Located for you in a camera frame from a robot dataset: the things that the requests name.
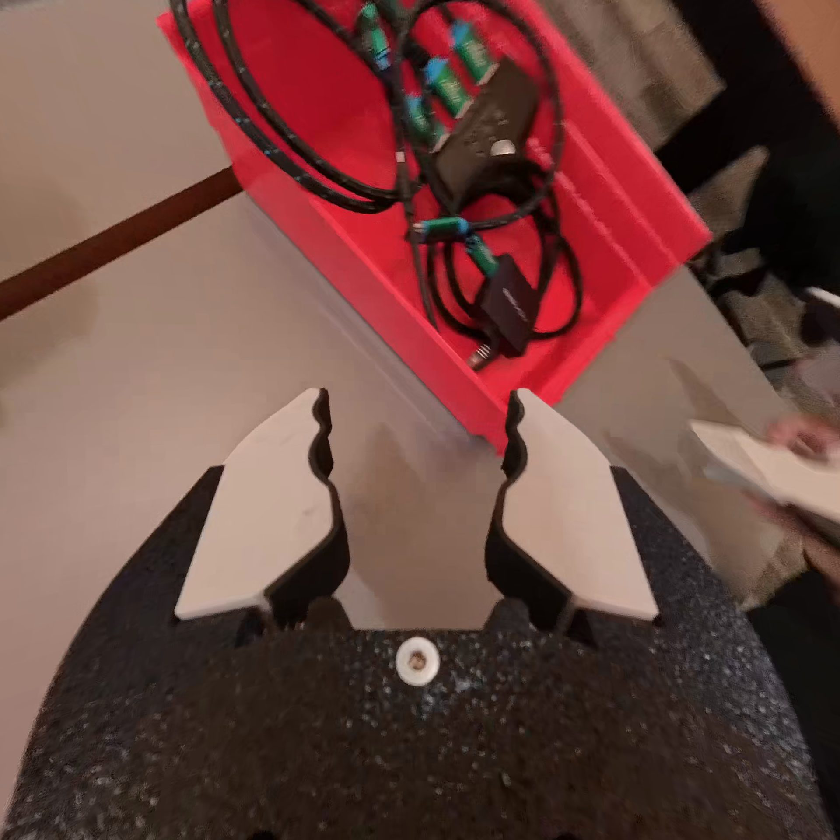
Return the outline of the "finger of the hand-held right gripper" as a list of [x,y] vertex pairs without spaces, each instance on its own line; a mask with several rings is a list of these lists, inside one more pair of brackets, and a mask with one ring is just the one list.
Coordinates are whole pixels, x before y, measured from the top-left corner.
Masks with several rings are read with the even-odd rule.
[[739,427],[691,421],[710,460],[707,473],[733,481],[783,507],[839,522],[838,460],[819,459],[771,445]]

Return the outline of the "large black USB hub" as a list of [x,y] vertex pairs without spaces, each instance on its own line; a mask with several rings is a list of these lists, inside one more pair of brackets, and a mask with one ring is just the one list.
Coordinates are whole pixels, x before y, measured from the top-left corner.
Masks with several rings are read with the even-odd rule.
[[536,80],[513,59],[501,58],[433,153],[439,194],[455,202],[497,161],[519,155],[530,135],[539,100]]

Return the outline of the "small black USB hub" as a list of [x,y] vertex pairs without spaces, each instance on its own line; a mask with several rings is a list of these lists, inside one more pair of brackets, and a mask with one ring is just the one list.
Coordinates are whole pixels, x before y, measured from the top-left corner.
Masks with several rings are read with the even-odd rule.
[[471,315],[489,340],[490,348],[506,359],[523,356],[532,340],[539,314],[539,294],[509,254],[480,286]]

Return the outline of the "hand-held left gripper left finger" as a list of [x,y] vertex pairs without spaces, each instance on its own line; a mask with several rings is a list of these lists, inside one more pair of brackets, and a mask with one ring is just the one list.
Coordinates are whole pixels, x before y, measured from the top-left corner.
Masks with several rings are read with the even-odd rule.
[[329,393],[310,388],[226,458],[175,604],[178,620],[256,609],[294,627],[334,595],[350,547],[331,481],[331,432]]

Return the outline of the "person's dark trousers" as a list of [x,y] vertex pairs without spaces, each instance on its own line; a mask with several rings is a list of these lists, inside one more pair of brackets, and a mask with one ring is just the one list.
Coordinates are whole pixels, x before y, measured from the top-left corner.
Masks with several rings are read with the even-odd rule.
[[755,296],[767,276],[805,305],[798,332],[805,345],[838,340],[838,127],[759,2],[677,1],[723,91],[656,152],[689,194],[754,148],[768,152],[741,223],[719,237],[715,257],[756,249],[761,267],[707,287]]

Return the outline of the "red plastic tray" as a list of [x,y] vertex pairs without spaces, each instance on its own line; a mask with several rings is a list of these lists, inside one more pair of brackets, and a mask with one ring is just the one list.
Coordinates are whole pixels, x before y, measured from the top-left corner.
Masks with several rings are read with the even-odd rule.
[[[390,190],[392,115],[382,84],[296,2],[230,2],[246,68],[269,104],[342,172]],[[510,2],[542,41],[558,78],[563,153],[554,182],[561,230],[580,262],[582,312],[570,333],[531,343],[482,372],[475,342],[429,324],[406,221],[396,204],[357,214],[314,196],[255,145],[193,64],[171,11],[157,19],[246,193],[465,429],[501,451],[511,390],[555,403],[655,288],[711,239],[646,143],[537,2]]]

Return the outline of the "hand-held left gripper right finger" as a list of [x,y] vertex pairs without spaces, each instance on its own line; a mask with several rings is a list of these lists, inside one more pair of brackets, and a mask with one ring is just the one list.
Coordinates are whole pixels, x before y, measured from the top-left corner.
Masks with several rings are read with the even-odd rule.
[[530,625],[577,613],[651,624],[659,615],[610,461],[525,388],[510,393],[507,446],[486,540],[486,574]]

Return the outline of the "brown wooden strip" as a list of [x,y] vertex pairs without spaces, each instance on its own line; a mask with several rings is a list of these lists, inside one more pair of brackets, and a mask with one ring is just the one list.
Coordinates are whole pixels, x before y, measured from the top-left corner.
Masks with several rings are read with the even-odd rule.
[[38,262],[1,283],[1,320],[35,305],[242,193],[232,166]]

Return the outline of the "person's right forearm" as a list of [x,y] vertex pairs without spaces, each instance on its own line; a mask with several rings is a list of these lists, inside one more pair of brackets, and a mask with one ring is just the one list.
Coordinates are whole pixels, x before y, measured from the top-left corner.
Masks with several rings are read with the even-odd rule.
[[822,103],[839,116],[839,2],[758,1]]

